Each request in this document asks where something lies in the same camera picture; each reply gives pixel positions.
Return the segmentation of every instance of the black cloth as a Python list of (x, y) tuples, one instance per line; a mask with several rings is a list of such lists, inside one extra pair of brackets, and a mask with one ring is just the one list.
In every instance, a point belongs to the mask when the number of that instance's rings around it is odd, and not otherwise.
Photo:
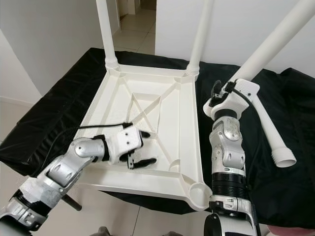
[[(185, 69), (188, 62), (130, 52), (116, 52), (120, 64)], [(53, 88), (17, 123), (0, 146), (3, 163), (22, 175), (40, 169), (54, 138), (65, 128), (80, 125), (103, 77), (104, 52), (89, 49)], [(195, 84), (199, 139), (204, 180), (211, 187), (211, 145), (213, 122), (203, 114), (216, 80), (224, 84), (238, 66), (200, 63)], [(315, 79), (294, 69), (281, 74), (262, 70), (253, 80), (260, 85), (259, 98), (297, 163), (277, 168), (260, 124), (248, 108), (240, 119), (251, 198), (260, 223), (282, 227), (315, 228)], [(53, 149), (64, 153), (74, 137), (68, 133)], [(253, 154), (258, 158), (253, 162)], [(124, 201), (149, 209), (185, 214), (192, 209), (183, 201), (156, 197), (109, 193)]]

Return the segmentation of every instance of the robotic hand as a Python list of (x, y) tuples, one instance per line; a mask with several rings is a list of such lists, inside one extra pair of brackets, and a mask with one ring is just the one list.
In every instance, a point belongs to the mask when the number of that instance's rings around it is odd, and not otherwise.
[(66, 154), (57, 157), (37, 177), (28, 178), (0, 211), (1, 235), (30, 235), (46, 221), (48, 213), (79, 179), (84, 167), (92, 162), (127, 161), (129, 169), (155, 163), (151, 158), (134, 163), (131, 154), (143, 146), (150, 134), (130, 126), (109, 138), (74, 140)]
[(214, 121), (212, 146), (212, 191), (206, 236), (259, 236), (246, 186), (245, 153), (239, 119), (259, 91), (259, 85), (238, 79), (221, 87), (217, 81), (204, 113)]

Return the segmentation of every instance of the wire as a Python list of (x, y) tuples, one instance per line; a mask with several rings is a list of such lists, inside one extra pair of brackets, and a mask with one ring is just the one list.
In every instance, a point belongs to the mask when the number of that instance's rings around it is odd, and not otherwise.
[(259, 130), (257, 132), (258, 133), (258, 138), (257, 138), (258, 139), (258, 145), (256, 147), (256, 150), (255, 150), (254, 154), (253, 154), (252, 162), (251, 162), (251, 165), (250, 165), (250, 167), (248, 169), (248, 172), (247, 172), (247, 185), (249, 185), (252, 169), (254, 167), (254, 163), (255, 163), (255, 161), (257, 159), (258, 152), (259, 152), (259, 150), (261, 148), (261, 145), (262, 145), (264, 132), (262, 130), (261, 120), (260, 120), (259, 114), (258, 114), (256, 108), (253, 106), (252, 102), (244, 94), (242, 94), (241, 92), (239, 92), (235, 88), (232, 89), (232, 92), (234, 92), (237, 95), (239, 95), (242, 99), (244, 99), (248, 103), (249, 107), (254, 111), (255, 117), (256, 117), (256, 119), (257, 119), (257, 121), (259, 123)]
[(86, 126), (75, 126), (75, 127), (70, 127), (70, 128), (67, 128), (67, 129), (64, 129), (62, 132), (60, 132), (56, 137), (55, 139), (53, 140), (53, 142), (51, 143), (51, 146), (48, 150), (48, 153), (45, 157), (45, 160), (43, 162), (43, 164), (37, 168), (34, 173), (31, 175), (31, 177), (36, 177), (43, 169), (44, 167), (46, 166), (48, 160), (49, 160), (49, 157), (53, 151), (53, 147), (55, 146), (56, 144), (56, 141), (58, 140), (59, 137), (61, 137), (62, 135), (64, 135), (66, 132), (69, 132), (69, 131), (73, 131), (73, 130), (78, 130), (78, 129), (92, 129), (92, 128), (106, 128), (106, 127), (115, 127), (115, 126), (119, 126), (119, 125), (128, 125), (128, 123), (119, 123), (119, 124), (100, 124), (100, 125), (86, 125)]

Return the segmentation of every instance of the black tablecloth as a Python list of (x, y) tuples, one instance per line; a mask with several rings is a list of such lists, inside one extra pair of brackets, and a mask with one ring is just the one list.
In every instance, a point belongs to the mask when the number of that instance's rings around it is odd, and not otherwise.
[[(185, 69), (187, 61), (130, 52), (116, 52), (119, 63)], [(89, 49), (53, 88), (17, 123), (0, 146), (0, 159), (22, 175), (40, 168), (54, 138), (62, 130), (80, 125), (104, 75), (104, 52)], [(216, 80), (225, 83), (235, 65), (200, 63), (196, 82), (199, 139), (204, 180), (211, 186), (212, 121), (202, 112)], [(259, 98), (297, 163), (280, 169), (271, 158), (260, 124), (247, 109), (240, 119), (251, 198), (260, 223), (283, 227), (315, 228), (315, 79), (294, 69), (281, 74), (262, 70), (253, 80), (260, 85)], [(53, 157), (64, 153), (75, 132), (57, 142)], [(259, 146), (258, 158), (253, 154)], [(182, 201), (140, 195), (109, 193), (124, 201), (154, 210), (184, 214), (192, 209)]]

